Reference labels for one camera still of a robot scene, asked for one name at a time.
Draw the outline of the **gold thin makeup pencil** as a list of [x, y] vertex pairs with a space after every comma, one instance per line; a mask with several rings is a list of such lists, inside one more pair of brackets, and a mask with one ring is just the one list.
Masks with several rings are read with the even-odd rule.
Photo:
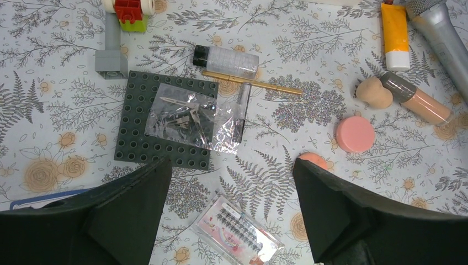
[[236, 82], [236, 83], [250, 83], [253, 86], [260, 87], [260, 88], [265, 88], [273, 91], [279, 91], [279, 92], [284, 92], [284, 93], [290, 93], [290, 94], [295, 94], [295, 95], [302, 95], [302, 91], [299, 89], [295, 88], [288, 88], [288, 87], [283, 87], [283, 86], [278, 86], [274, 84], [269, 84], [269, 83], [264, 83], [260, 81], [255, 81], [251, 79], [246, 79], [246, 78], [241, 78], [237, 76], [231, 76], [231, 75], [226, 75], [223, 73], [217, 73], [217, 72], [211, 72], [207, 70], [203, 70], [201, 74], [205, 77], [212, 77], [212, 78], [217, 78], [220, 80], [225, 80], [225, 81], [230, 81], [230, 82]]

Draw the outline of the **pink round makeup puff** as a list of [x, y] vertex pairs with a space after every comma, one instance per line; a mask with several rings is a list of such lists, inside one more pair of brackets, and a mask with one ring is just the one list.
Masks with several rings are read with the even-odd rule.
[[362, 153], [369, 150], [376, 138], [370, 121], [361, 116], [350, 116], [339, 122], [336, 128], [338, 146], [349, 153]]

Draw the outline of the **false eyelash box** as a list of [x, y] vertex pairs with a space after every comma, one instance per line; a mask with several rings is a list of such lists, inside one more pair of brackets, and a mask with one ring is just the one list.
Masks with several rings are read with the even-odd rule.
[[190, 229], [231, 264], [269, 264], [280, 240], [224, 194], [215, 195]]

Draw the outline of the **clear black mascara tube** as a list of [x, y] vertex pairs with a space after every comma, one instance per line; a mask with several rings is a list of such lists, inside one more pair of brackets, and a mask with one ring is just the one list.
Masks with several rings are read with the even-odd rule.
[[238, 90], [235, 127], [233, 131], [233, 140], [237, 143], [240, 143], [242, 141], [244, 122], [246, 119], [251, 87], [251, 83], [243, 82]]

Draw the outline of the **dark grey brick baseplate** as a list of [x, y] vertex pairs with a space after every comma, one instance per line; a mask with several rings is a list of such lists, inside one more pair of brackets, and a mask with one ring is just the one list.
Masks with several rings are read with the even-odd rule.
[[115, 160], [149, 163], [168, 157], [174, 167], [208, 170], [209, 150], [145, 134], [146, 121], [160, 84], [168, 84], [213, 98], [217, 98], [219, 88], [219, 84], [213, 81], [130, 71], [118, 130]]

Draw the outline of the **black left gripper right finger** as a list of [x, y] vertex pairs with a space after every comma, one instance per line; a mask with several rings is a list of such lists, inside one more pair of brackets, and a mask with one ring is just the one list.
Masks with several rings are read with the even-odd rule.
[[301, 158], [293, 177], [318, 263], [467, 263], [464, 216], [400, 203]]

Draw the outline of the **beige makeup sponge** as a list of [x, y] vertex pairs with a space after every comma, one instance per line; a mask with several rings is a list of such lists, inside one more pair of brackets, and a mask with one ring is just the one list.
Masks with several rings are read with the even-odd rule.
[[356, 97], [374, 109], [386, 109], [393, 103], [392, 93], [382, 85], [377, 77], [362, 81], [356, 90]]

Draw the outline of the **beige foundation bottle grey cap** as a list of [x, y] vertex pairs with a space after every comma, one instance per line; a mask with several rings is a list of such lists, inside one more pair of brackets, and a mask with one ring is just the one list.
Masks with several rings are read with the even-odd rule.
[[443, 126], [454, 118], [453, 112], [432, 96], [402, 77], [386, 72], [380, 77], [384, 88], [388, 89], [394, 101], [413, 111], [429, 124]]

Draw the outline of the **silver toy microphone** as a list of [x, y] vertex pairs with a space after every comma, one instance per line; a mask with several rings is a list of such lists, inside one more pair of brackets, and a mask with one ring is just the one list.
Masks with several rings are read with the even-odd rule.
[[467, 101], [467, 49], [450, 21], [446, 1], [407, 1], [406, 13]]

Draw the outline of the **grey brick pillar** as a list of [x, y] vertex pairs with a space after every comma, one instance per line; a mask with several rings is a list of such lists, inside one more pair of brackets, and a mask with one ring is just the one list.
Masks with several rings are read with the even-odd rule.
[[106, 80], [127, 79], [128, 61], [120, 50], [121, 27], [115, 13], [105, 14], [104, 50], [95, 52], [95, 71]]

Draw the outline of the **orange white cream tube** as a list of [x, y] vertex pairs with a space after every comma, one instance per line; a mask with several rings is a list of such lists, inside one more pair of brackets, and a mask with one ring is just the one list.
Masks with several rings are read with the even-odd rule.
[[382, 3], [381, 15], [387, 70], [409, 70], [410, 52], [405, 7]]

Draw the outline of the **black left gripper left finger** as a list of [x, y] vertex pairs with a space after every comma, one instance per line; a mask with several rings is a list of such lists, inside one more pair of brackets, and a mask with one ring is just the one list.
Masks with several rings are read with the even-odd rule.
[[42, 208], [1, 212], [1, 263], [149, 264], [171, 176], [163, 157]]

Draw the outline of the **clear bag with tweezers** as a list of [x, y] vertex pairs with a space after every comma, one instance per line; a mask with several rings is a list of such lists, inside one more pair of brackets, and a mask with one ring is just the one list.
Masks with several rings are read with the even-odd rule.
[[201, 93], [162, 84], [148, 115], [145, 133], [235, 155], [242, 142], [233, 140], [237, 98], [233, 102], [218, 102]]

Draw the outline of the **orange round makeup puff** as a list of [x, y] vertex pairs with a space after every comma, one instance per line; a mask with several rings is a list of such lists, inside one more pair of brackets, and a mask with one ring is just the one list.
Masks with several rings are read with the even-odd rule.
[[301, 154], [299, 156], [299, 158], [302, 159], [302, 160], [305, 160], [305, 161], [309, 161], [309, 162], [323, 168], [326, 171], [328, 170], [326, 160], [322, 156], [320, 156], [320, 155], [318, 155], [316, 153], [313, 153], [313, 152], [303, 153], [303, 154]]

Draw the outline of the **red green white brick toy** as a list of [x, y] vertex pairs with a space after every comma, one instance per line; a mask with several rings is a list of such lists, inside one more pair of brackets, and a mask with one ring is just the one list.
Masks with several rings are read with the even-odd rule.
[[143, 33], [147, 20], [155, 14], [155, 1], [102, 0], [104, 10], [115, 14], [123, 31]]

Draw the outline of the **clear bottle black cap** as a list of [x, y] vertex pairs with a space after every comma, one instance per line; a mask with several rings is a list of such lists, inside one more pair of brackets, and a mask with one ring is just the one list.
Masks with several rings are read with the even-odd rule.
[[259, 57], [216, 46], [196, 45], [193, 65], [204, 67], [207, 71], [253, 80], [258, 71]]

